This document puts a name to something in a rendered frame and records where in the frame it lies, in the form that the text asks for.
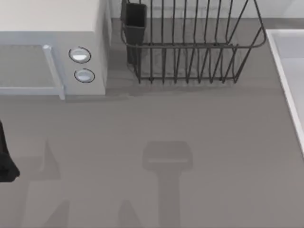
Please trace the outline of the round silver microwave knob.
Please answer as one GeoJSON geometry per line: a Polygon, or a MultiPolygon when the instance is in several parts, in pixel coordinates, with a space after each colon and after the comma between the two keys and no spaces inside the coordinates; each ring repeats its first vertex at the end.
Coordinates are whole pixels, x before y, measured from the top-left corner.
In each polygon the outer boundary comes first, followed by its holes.
{"type": "Polygon", "coordinates": [[[68,55],[71,60],[80,64],[87,63],[91,59],[90,51],[84,47],[75,47],[70,49],[68,55]]]}
{"type": "Polygon", "coordinates": [[[80,69],[74,72],[74,78],[81,83],[91,83],[95,79],[95,74],[90,69],[80,69]]]}

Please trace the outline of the dark cutlery holder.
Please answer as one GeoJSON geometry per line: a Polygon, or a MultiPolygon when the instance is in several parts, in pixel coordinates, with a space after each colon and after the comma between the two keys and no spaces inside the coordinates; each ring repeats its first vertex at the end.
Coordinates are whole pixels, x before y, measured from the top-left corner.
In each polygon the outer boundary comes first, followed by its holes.
{"type": "Polygon", "coordinates": [[[147,22],[147,5],[122,0],[121,22],[127,49],[127,62],[137,66],[147,22]]]}

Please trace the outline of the microwave glass door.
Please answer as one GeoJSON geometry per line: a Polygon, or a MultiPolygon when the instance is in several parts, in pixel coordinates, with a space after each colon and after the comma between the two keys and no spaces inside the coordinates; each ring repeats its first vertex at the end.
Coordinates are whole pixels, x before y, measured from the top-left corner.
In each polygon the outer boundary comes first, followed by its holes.
{"type": "Polygon", "coordinates": [[[62,74],[50,45],[0,45],[0,95],[57,95],[62,74]]]}

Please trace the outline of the pale microwave oven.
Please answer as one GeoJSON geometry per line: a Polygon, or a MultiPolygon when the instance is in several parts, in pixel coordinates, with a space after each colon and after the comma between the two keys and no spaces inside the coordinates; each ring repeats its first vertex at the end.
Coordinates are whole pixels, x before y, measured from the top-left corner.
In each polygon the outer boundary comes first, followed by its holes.
{"type": "Polygon", "coordinates": [[[62,74],[65,97],[105,95],[112,22],[109,0],[0,0],[0,45],[50,45],[62,74]],[[90,51],[89,62],[76,63],[70,49],[90,51]],[[74,72],[90,69],[91,83],[74,72]]]}

